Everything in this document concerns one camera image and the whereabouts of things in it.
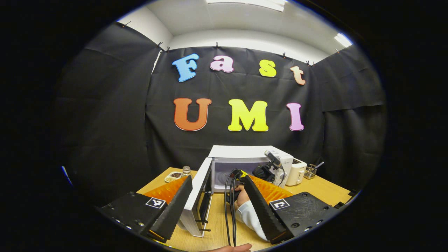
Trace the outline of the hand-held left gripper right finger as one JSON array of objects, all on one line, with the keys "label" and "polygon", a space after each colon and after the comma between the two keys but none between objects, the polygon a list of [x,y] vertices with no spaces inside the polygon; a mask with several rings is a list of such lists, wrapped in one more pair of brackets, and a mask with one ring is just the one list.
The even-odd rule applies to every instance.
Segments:
[{"label": "hand-held left gripper right finger", "polygon": [[268,200],[265,190],[256,179],[244,175],[241,182],[245,185],[262,231],[271,244],[304,236],[339,214],[339,209],[306,191]]}]

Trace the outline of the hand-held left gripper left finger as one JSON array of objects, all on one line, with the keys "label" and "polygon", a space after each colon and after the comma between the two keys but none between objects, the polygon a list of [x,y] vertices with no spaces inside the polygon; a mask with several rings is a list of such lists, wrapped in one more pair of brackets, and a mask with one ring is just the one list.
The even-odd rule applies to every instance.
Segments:
[{"label": "hand-held left gripper left finger", "polygon": [[129,192],[98,210],[135,235],[166,243],[171,239],[192,189],[192,178],[187,176],[146,194]]}]

